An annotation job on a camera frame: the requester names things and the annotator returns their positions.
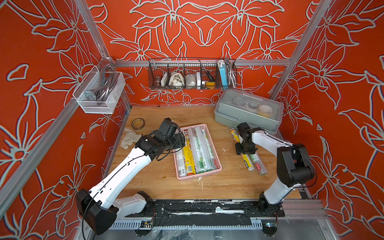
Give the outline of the pink plastic basket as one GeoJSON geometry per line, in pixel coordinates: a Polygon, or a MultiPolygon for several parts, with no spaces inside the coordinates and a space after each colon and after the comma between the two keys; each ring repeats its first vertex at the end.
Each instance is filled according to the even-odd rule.
{"type": "Polygon", "coordinates": [[[210,172],[204,172],[204,173],[201,173],[201,174],[195,174],[195,175],[191,175],[191,176],[186,176],[186,177],[183,177],[183,178],[180,178],[178,176],[178,170],[177,170],[177,161],[176,161],[176,153],[174,153],[174,160],[175,160],[175,166],[176,166],[176,173],[177,173],[177,179],[182,181],[182,180],[190,180],[190,179],[193,179],[193,178],[200,178],[200,177],[203,177],[203,176],[208,176],[208,175],[212,175],[212,174],[217,174],[218,172],[220,172],[222,170],[222,165],[221,165],[221,162],[219,160],[219,156],[217,154],[217,151],[216,151],[216,148],[214,146],[214,141],[210,135],[210,132],[209,132],[209,129],[208,129],[208,126],[206,124],[199,124],[199,125],[194,125],[194,126],[188,126],[188,127],[183,127],[181,128],[181,131],[182,133],[185,135],[188,135],[188,128],[195,128],[195,127],[201,127],[202,129],[205,129],[207,135],[208,135],[208,138],[209,138],[209,141],[210,141],[210,144],[212,146],[212,149],[213,149],[213,153],[214,153],[214,156],[215,156],[215,162],[218,166],[218,168],[213,171],[210,171],[210,172]]]}

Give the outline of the white wrap roll red label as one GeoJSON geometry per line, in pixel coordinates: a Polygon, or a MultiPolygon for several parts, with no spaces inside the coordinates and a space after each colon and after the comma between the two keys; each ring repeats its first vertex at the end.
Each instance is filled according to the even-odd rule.
{"type": "Polygon", "coordinates": [[[213,168],[216,170],[218,168],[216,162],[215,162],[215,156],[214,156],[214,153],[213,153],[213,149],[212,149],[212,146],[210,144],[210,141],[209,141],[209,138],[208,138],[208,135],[205,131],[205,129],[202,129],[202,133],[203,133],[203,136],[205,138],[205,142],[207,144],[207,148],[208,148],[208,151],[209,151],[209,155],[210,155],[210,158],[211,158],[211,162],[212,162],[212,165],[213,165],[213,168]]]}

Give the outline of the white green 300 wrap roll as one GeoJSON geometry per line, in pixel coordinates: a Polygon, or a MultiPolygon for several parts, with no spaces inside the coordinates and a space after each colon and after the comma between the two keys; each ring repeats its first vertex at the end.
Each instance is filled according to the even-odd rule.
{"type": "Polygon", "coordinates": [[[213,171],[214,168],[212,165],[212,158],[209,154],[208,147],[207,147],[207,144],[206,144],[206,141],[204,139],[203,132],[202,132],[202,128],[201,127],[195,127],[194,133],[195,133],[196,138],[197,138],[197,144],[198,144],[199,151],[202,155],[200,162],[202,163],[204,171],[205,172],[213,171]]]}

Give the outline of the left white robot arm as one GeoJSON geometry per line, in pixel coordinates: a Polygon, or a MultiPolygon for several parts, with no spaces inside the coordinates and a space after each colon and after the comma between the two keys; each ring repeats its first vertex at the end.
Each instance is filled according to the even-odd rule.
{"type": "Polygon", "coordinates": [[[185,135],[170,118],[158,130],[141,136],[128,156],[102,181],[90,190],[76,194],[82,224],[88,224],[96,235],[105,233],[120,217],[141,213],[151,198],[144,192],[123,199],[117,197],[126,185],[153,160],[161,161],[185,146],[185,135]]]}

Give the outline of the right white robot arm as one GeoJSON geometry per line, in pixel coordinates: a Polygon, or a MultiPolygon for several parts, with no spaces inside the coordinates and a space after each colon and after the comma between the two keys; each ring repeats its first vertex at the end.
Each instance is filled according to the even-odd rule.
{"type": "Polygon", "coordinates": [[[260,146],[277,157],[277,178],[259,196],[258,209],[262,214],[277,212],[291,191],[315,178],[316,171],[304,145],[275,138],[261,128],[251,128],[247,123],[239,124],[237,131],[241,137],[241,142],[235,145],[238,155],[259,160],[257,146],[260,146]]]}

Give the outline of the yellow wrap roll long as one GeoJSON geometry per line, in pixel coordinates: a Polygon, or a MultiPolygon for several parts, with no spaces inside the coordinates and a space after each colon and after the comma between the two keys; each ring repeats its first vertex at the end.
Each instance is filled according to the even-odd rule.
{"type": "Polygon", "coordinates": [[[192,163],[191,163],[190,151],[189,151],[189,147],[187,145],[187,139],[185,139],[185,146],[183,147],[183,154],[184,154],[187,176],[191,176],[194,173],[193,173],[193,168],[192,168],[192,163]]]}

